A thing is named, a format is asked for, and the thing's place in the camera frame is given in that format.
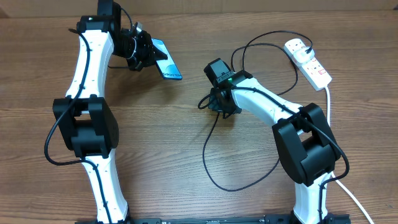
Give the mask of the Samsung Galaxy smartphone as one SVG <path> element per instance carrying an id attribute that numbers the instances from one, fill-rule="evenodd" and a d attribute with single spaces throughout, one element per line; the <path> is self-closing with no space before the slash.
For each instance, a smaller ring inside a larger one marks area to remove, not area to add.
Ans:
<path id="1" fill-rule="evenodd" d="M 177 68 L 164 42 L 160 39 L 152 39 L 152 43 L 154 49 L 158 49 L 160 52 L 166 55 L 166 57 L 163 55 L 159 56 L 158 54 L 155 55 L 155 64 L 162 78 L 165 80 L 181 80 L 183 78 L 182 74 Z"/>

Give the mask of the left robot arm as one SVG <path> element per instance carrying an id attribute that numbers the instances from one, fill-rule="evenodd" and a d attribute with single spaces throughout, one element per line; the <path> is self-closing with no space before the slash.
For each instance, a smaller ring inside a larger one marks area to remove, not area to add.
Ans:
<path id="1" fill-rule="evenodd" d="M 54 100 L 56 119 L 49 137 L 59 129 L 66 147 L 88 174 L 96 201 L 94 223 L 133 223 L 116 169 L 119 128 L 104 98 L 106 74 L 112 55 L 125 58 L 127 69 L 156 66 L 165 80 L 181 80 L 164 42 L 153 39 L 141 23 L 121 26 L 124 9 L 113 0 L 98 1 L 94 16 L 82 16 L 74 33 L 80 51 L 72 83 L 64 98 Z"/>

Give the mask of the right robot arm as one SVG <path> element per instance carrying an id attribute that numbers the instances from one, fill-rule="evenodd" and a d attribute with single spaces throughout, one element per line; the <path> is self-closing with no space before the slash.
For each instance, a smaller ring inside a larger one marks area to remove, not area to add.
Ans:
<path id="1" fill-rule="evenodd" d="M 348 223 L 326 209 L 326 190 L 335 181 L 336 161 L 347 157 L 339 147 L 322 109 L 301 106 L 267 90 L 247 71 L 234 72 L 220 58 L 204 69 L 212 84 L 206 107 L 224 119 L 247 110 L 272 128 L 279 162 L 295 183 L 290 215 L 276 215 L 283 223 Z"/>

